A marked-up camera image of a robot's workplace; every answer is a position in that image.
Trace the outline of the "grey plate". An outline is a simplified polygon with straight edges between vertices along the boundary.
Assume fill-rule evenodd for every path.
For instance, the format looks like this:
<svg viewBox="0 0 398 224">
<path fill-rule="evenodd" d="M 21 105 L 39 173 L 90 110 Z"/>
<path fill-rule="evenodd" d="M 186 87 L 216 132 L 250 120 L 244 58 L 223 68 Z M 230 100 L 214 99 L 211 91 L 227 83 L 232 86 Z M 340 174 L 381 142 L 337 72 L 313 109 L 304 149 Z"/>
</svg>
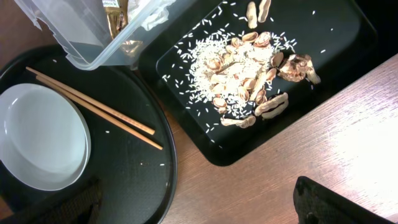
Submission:
<svg viewBox="0 0 398 224">
<path fill-rule="evenodd" d="M 64 189 L 81 177 L 90 154 L 90 130 L 70 100 L 32 83 L 1 93 L 1 162 L 17 180 Z"/>
</svg>

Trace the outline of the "food scraps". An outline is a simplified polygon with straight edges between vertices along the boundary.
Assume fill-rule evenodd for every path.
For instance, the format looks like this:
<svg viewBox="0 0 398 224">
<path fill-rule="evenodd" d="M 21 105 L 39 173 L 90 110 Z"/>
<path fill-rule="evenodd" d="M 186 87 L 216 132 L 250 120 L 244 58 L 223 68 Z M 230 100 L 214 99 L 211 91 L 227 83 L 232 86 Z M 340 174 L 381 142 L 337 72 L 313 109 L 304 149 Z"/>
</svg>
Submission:
<svg viewBox="0 0 398 224">
<path fill-rule="evenodd" d="M 271 95 L 276 78 L 321 82 L 311 56 L 296 53 L 295 39 L 265 30 L 270 8 L 270 1 L 223 1 L 157 62 L 162 81 L 212 144 L 286 109 L 286 93 Z"/>
</svg>

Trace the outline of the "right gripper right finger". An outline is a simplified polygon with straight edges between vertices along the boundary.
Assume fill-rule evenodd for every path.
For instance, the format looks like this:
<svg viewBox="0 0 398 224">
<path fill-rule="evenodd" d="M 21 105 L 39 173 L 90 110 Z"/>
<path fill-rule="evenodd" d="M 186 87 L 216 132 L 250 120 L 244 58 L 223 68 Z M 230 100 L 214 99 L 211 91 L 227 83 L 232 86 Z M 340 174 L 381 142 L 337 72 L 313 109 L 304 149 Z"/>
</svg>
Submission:
<svg viewBox="0 0 398 224">
<path fill-rule="evenodd" d="M 299 224 L 393 224 L 306 176 L 298 177 L 293 201 Z"/>
</svg>

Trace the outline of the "wooden chopstick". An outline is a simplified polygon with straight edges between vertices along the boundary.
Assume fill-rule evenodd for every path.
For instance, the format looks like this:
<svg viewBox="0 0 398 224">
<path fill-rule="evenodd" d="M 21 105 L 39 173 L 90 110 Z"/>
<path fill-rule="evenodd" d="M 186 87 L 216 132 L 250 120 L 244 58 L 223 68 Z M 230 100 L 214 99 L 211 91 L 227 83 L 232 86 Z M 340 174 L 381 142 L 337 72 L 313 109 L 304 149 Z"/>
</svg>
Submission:
<svg viewBox="0 0 398 224">
<path fill-rule="evenodd" d="M 124 123 L 116 120 L 115 118 L 111 117 L 110 115 L 106 114 L 105 112 L 101 111 L 100 109 L 96 108 L 95 106 L 85 102 L 81 98 L 67 92 L 66 90 L 61 89 L 60 87 L 57 87 L 55 84 L 50 83 L 49 81 L 45 80 L 44 78 L 41 78 L 39 76 L 36 76 L 36 79 L 49 87 L 53 88 L 54 90 L 59 91 L 69 99 L 73 100 L 74 102 L 78 103 L 79 105 L 82 105 L 86 109 L 90 110 L 91 112 L 94 112 L 98 116 L 102 117 L 103 119 L 109 121 L 110 123 L 114 124 L 115 126 L 125 130 L 126 132 L 132 134 L 133 136 L 139 138 L 140 140 L 143 140 L 144 142 L 150 144 L 151 146 L 154 146 L 155 148 L 159 150 L 163 150 L 163 147 L 155 143 L 154 141 L 150 140 L 149 138 L 145 137 L 141 133 L 138 133 L 137 131 L 131 129 L 129 126 L 125 125 Z"/>
<path fill-rule="evenodd" d="M 133 126 L 135 126 L 135 127 L 137 127 L 137 128 L 139 128 L 141 130 L 143 130 L 144 132 L 146 132 L 146 133 L 148 133 L 150 135 L 153 135 L 155 133 L 154 129 L 152 129 L 152 128 L 150 128 L 150 127 L 148 127 L 148 126 L 146 126 L 146 125 L 144 125 L 144 124 L 142 124 L 142 123 L 140 123 L 140 122 L 138 122 L 138 121 L 136 121 L 136 120 L 134 120 L 134 119 L 132 119 L 132 118 L 130 118 L 128 116 L 126 116 L 125 114 L 122 114 L 122 113 L 110 108 L 109 106 L 106 106 L 105 104 L 103 104 L 103 103 L 101 103 L 101 102 L 99 102 L 99 101 L 97 101 L 97 100 L 95 100 L 95 99 L 83 94 L 82 92 L 80 92 L 80 91 L 78 91 L 78 90 L 76 90 L 76 89 L 74 89 L 74 88 L 72 88 L 72 87 L 70 87 L 68 85 L 65 85 L 62 82 L 59 82 L 58 80 L 55 80 L 55 79 L 53 79 L 53 78 L 51 78 L 51 77 L 49 77 L 49 76 L 47 76 L 47 75 L 35 70 L 33 68 L 26 67 L 26 69 L 28 71 L 34 73 L 35 75 L 39 76 L 40 78 L 43 78 L 44 80 L 47 80 L 48 82 L 56 85 L 57 87 L 60 87 L 61 89 L 66 90 L 67 92 L 69 92 L 69 93 L 81 98 L 82 100 L 84 100 L 84 101 L 96 106 L 97 108 L 100 108 L 101 110 L 103 110 L 103 111 L 105 111 L 105 112 L 107 112 L 107 113 L 109 113 L 109 114 L 111 114 L 111 115 L 113 115 L 113 116 L 115 116 L 115 117 L 117 117 L 117 118 L 119 118 L 119 119 L 121 119 L 121 120 L 123 120 L 123 121 L 125 121 L 125 122 L 127 122 L 127 123 L 129 123 L 129 124 L 131 124 Z"/>
</svg>

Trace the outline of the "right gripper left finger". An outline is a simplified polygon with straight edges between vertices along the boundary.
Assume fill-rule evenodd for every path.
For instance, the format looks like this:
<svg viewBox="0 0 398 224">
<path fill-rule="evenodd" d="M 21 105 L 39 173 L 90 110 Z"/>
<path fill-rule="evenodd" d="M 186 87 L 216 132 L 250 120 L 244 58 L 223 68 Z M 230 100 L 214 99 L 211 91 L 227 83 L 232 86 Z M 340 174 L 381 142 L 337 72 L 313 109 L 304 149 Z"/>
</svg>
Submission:
<svg viewBox="0 0 398 224">
<path fill-rule="evenodd" d="M 62 203 L 41 213 L 34 218 L 34 224 L 96 224 L 102 203 L 102 183 L 99 179 L 89 181 Z"/>
</svg>

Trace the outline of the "gold foil wrapper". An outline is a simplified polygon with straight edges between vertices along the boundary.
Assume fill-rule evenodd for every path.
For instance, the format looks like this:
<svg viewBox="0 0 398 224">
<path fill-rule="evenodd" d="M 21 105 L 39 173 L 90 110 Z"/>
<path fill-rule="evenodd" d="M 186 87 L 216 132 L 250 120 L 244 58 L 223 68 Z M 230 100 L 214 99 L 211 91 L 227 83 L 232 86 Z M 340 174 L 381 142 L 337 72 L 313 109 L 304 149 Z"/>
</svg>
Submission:
<svg viewBox="0 0 398 224">
<path fill-rule="evenodd" d="M 102 0 L 106 19 L 108 23 L 109 33 L 112 39 L 129 24 L 129 3 L 131 3 L 131 10 L 137 9 L 136 1 L 128 0 Z M 141 40 L 126 40 L 120 46 L 124 53 L 133 57 L 136 55 L 136 51 L 143 44 Z"/>
</svg>

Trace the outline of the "white napkin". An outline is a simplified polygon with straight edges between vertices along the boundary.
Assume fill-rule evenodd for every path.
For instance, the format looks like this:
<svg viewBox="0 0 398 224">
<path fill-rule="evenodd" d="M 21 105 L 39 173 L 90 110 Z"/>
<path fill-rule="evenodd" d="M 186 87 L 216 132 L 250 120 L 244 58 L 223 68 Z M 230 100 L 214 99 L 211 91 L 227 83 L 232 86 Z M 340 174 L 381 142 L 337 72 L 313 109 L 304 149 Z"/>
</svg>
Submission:
<svg viewBox="0 0 398 224">
<path fill-rule="evenodd" d="M 146 31 L 150 31 L 155 26 L 168 21 L 168 7 L 175 2 L 176 0 L 128 0 L 127 21 L 130 24 L 135 20 L 136 16 L 142 15 L 144 20 L 141 22 L 141 27 Z"/>
</svg>

